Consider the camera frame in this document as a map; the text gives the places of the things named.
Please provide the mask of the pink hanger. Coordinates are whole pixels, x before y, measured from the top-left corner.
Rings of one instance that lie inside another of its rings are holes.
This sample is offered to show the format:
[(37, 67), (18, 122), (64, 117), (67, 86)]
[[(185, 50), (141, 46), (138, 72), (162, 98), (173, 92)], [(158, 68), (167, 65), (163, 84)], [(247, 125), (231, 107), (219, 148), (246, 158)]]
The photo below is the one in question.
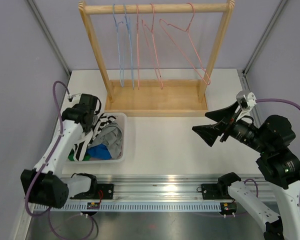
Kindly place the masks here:
[(140, 89), (139, 5), (136, 4), (137, 88)]
[[(155, 34), (154, 34), (154, 25), (155, 25), (155, 7), (153, 3), (150, 3), (151, 6), (151, 11), (152, 11), (152, 22), (151, 22), (151, 26), (149, 27), (146, 23), (145, 20), (141, 20), (141, 24), (142, 24), (142, 30), (143, 30), (143, 34), (145, 37), (145, 42), (146, 42), (146, 46), (148, 48), (148, 52), (150, 54), (150, 59), (152, 61), (152, 65), (153, 65), (153, 70), (156, 76), (156, 79), (159, 83), (160, 89), (162, 90), (164, 88), (164, 84), (163, 84), (163, 79), (162, 79), (162, 74), (161, 74), (161, 69), (160, 69), (160, 64), (159, 64), (159, 58), (158, 58), (158, 54), (157, 54), (157, 47), (156, 47), (156, 41), (155, 41)], [(150, 40), (148, 38), (148, 34), (146, 33), (146, 31), (149, 32), (149, 34), (151, 35), (151, 41), (152, 44), (150, 44)]]
[[(177, 48), (177, 50), (181, 53), (181, 55), (184, 57), (186, 62), (189, 64), (189, 66), (194, 70), (194, 72), (197, 74), (197, 76), (206, 84), (210, 85), (211, 84), (211, 77), (208, 74), (207, 75), (207, 69), (203, 67), (203, 62), (202, 59), (196, 49), (196, 46), (191, 38), (190, 35), (190, 29), (193, 23), (193, 20), (196, 15), (196, 10), (195, 7), (192, 3), (188, 2), (187, 5), (191, 7), (191, 18), (186, 26), (186, 28), (182, 28), (178, 25), (172, 24), (171, 22), (166, 21), (163, 18), (159, 19), (159, 25), (162, 28), (163, 32), (168, 36), (168, 38), (171, 40), (173, 45)], [(199, 63), (199, 68), (195, 66), (191, 58), (189, 57), (190, 50), (186, 50), (185, 46), (182, 46), (181, 44), (178, 43), (178, 41), (171, 35), (171, 33), (168, 31), (167, 27), (174, 29), (176, 31), (182, 32), (187, 36), (188, 43), (185, 44), (186, 47), (189, 47), (194, 55), (196, 56), (196, 59), (198, 60)]]

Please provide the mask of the green tank top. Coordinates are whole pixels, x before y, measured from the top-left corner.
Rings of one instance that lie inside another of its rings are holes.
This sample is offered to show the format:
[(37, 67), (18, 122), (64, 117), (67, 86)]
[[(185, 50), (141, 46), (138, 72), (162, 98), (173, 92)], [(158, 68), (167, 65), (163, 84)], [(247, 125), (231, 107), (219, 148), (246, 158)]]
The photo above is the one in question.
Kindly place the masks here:
[(84, 162), (84, 161), (89, 161), (90, 159), (91, 156), (89, 154), (85, 154), (82, 160), (76, 160), (74, 153), (70, 153), (68, 156), (68, 160), (71, 162)]

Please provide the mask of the mauve tank top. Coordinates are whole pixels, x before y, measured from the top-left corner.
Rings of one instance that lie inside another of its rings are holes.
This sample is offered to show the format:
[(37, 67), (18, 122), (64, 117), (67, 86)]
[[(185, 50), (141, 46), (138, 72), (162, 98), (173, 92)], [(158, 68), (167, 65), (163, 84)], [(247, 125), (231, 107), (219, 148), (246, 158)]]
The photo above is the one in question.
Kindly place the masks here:
[(118, 155), (114, 158), (115, 160), (121, 159), (123, 156), (124, 150), (123, 148), (121, 148), (120, 152), (118, 153)]

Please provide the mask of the blue tank top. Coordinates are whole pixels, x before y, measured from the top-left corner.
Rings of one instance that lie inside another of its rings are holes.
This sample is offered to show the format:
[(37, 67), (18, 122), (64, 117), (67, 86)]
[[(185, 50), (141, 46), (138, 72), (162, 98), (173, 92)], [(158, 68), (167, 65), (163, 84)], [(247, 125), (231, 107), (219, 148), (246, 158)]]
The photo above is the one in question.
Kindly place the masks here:
[(90, 155), (91, 158), (100, 160), (110, 160), (112, 158), (108, 148), (104, 144), (99, 144), (97, 146), (88, 148), (86, 153)]

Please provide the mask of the grey tank top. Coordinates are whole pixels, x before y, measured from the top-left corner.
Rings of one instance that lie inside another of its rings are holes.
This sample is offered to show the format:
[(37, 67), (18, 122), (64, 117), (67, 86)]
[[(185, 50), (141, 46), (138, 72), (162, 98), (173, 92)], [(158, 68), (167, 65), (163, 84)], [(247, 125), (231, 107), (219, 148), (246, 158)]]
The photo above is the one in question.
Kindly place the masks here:
[(96, 135), (89, 148), (103, 144), (110, 152), (111, 159), (115, 159), (123, 146), (123, 141), (122, 128), (116, 122), (112, 122)]

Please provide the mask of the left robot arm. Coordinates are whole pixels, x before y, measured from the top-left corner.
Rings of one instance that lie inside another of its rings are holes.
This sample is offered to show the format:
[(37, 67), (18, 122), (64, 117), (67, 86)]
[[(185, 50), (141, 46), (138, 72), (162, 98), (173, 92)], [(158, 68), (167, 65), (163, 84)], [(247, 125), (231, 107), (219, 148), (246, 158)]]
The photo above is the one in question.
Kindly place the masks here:
[(66, 181), (61, 179), (66, 160), (83, 134), (91, 133), (98, 98), (81, 94), (79, 102), (61, 114), (60, 130), (45, 154), (32, 170), (25, 169), (20, 176), (26, 203), (62, 208), (69, 198), (82, 194), (93, 199), (98, 186), (89, 174), (78, 174)]

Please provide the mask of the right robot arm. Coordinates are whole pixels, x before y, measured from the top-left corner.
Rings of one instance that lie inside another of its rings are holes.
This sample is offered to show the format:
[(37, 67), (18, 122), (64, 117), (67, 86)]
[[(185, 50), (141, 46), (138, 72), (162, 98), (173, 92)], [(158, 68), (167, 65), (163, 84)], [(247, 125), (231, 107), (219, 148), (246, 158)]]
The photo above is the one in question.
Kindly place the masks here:
[(207, 145), (232, 137), (259, 153), (256, 164), (272, 189), (278, 212), (251, 193), (234, 172), (220, 176), (216, 183), (203, 183), (199, 188), (203, 198), (220, 197), (239, 203), (258, 223), (266, 240), (300, 240), (300, 160), (289, 149), (296, 137), (289, 120), (271, 115), (256, 127), (238, 103), (205, 116), (213, 124), (193, 126), (192, 130)]

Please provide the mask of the light blue wire hanger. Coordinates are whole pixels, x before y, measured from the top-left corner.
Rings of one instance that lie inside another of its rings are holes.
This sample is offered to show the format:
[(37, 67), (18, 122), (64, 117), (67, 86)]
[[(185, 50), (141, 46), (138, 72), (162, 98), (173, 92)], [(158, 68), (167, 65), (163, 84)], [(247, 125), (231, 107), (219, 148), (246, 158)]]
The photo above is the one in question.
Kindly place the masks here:
[(118, 62), (119, 62), (119, 81), (120, 86), (124, 87), (124, 60), (125, 55), (122, 55), (121, 46), (120, 46), (120, 24), (123, 24), (123, 21), (117, 21), (115, 16), (115, 4), (112, 5), (112, 16), (115, 24), (116, 29), (116, 37), (117, 37), (117, 52), (118, 52)]

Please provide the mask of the black white striped tank top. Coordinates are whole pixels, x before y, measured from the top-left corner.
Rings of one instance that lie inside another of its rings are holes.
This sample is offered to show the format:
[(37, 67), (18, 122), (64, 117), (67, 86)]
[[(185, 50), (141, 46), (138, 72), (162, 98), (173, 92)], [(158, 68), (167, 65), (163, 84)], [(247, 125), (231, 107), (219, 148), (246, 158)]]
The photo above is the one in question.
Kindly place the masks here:
[(76, 160), (82, 160), (87, 154), (87, 149), (90, 148), (93, 140), (108, 124), (116, 122), (117, 117), (111, 114), (106, 114), (101, 111), (102, 103), (99, 99), (96, 100), (96, 107), (93, 113), (93, 121), (91, 130), (88, 133), (83, 133), (78, 141), (72, 147), (70, 153), (74, 153)]

